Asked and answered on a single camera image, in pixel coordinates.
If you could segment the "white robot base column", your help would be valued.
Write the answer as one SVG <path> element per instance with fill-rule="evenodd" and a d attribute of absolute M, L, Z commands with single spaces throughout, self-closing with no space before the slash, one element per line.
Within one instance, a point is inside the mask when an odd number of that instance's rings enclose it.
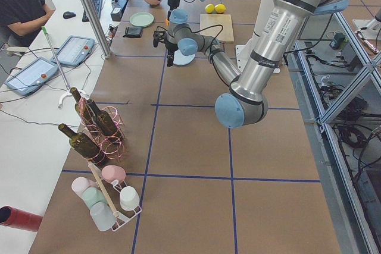
<path fill-rule="evenodd" d="M 261 0 L 252 38 L 250 38 L 245 45 L 235 46 L 236 62 L 240 71 L 243 71 L 244 67 L 246 66 L 251 51 L 258 42 L 259 36 L 264 26 L 266 25 L 268 19 L 270 18 L 270 14 L 273 8 L 273 0 Z"/>

